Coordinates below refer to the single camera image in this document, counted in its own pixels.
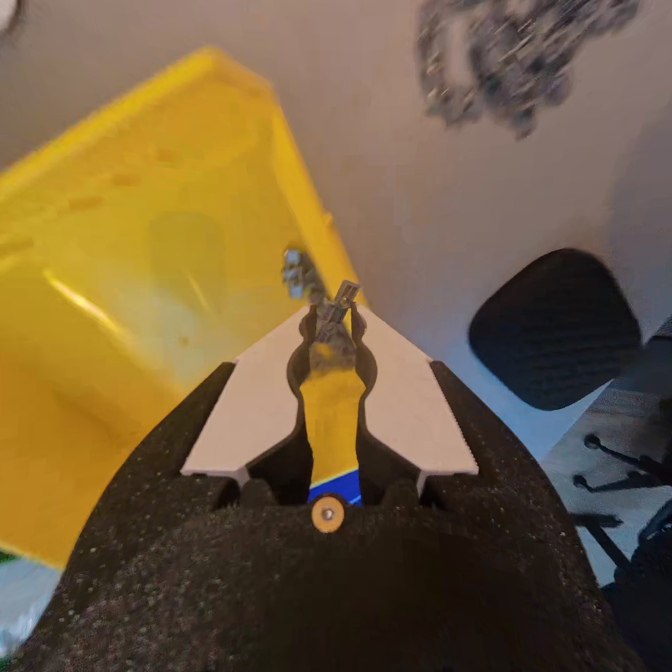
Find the black office chair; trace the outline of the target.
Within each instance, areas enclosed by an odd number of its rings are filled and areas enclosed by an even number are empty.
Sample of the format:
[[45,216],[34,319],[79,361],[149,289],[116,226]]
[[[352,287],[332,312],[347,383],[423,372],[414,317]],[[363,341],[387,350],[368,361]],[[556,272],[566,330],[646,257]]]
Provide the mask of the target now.
[[610,383],[581,419],[584,449],[621,473],[573,486],[594,497],[629,494],[643,506],[634,550],[626,554],[609,531],[625,528],[625,512],[574,513],[614,564],[601,588],[617,627],[647,671],[671,670],[671,318],[657,330],[634,365]]

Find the grey plastic track link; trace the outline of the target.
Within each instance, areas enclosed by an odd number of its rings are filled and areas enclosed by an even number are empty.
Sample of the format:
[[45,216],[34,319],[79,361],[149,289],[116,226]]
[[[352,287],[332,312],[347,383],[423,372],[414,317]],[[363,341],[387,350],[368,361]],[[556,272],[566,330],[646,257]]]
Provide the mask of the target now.
[[344,280],[335,298],[324,299],[319,305],[315,339],[309,349],[311,373],[355,368],[356,346],[346,319],[350,317],[360,288],[360,284]]

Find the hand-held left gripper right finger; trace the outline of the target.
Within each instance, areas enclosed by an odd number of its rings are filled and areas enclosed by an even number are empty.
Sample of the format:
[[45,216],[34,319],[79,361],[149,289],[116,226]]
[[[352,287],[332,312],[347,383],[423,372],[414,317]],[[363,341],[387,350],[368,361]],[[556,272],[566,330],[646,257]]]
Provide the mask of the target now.
[[369,308],[353,307],[358,404],[356,454],[362,484],[477,475],[476,459],[424,351]]

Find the clear plastic bag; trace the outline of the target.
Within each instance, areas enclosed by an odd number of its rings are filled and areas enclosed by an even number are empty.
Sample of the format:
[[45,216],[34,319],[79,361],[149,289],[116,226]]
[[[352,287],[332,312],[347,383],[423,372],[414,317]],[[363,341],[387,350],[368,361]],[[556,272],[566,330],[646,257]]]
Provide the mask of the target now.
[[8,658],[29,638],[61,573],[29,559],[1,563],[1,659]]

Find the blue plastic bin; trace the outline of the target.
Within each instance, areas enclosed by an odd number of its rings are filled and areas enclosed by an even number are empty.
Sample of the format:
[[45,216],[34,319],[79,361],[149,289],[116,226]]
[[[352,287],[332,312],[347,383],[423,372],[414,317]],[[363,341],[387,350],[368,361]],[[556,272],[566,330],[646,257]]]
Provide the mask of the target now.
[[348,505],[361,506],[359,470],[356,468],[310,486],[308,502],[324,496],[339,497]]

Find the yellow plastic bin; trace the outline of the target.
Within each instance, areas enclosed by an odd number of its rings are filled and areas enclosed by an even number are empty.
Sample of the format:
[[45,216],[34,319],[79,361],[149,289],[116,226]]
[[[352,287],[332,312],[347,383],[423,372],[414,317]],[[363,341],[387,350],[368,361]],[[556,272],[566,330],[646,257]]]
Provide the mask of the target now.
[[222,362],[357,275],[271,86],[205,48],[1,173],[1,551],[62,568]]

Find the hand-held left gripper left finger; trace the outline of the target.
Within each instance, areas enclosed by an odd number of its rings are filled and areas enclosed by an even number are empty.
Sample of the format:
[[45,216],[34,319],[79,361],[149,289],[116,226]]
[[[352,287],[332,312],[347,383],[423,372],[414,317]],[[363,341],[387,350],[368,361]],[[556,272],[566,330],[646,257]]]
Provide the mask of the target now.
[[294,430],[298,399],[290,388],[290,356],[303,344],[301,307],[244,350],[181,467],[184,476],[223,476],[243,484],[253,462]]

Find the grey desk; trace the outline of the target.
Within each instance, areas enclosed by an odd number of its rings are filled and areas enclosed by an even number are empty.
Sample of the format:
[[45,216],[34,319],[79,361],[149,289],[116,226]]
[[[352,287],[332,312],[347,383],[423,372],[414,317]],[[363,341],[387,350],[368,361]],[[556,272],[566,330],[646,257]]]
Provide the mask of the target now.
[[595,395],[544,413],[474,358],[468,324],[535,258],[604,258],[645,339],[671,315],[671,2],[590,40],[527,138],[426,116],[420,1],[27,1],[1,38],[8,165],[198,47],[278,94],[373,311],[444,361],[542,460]]

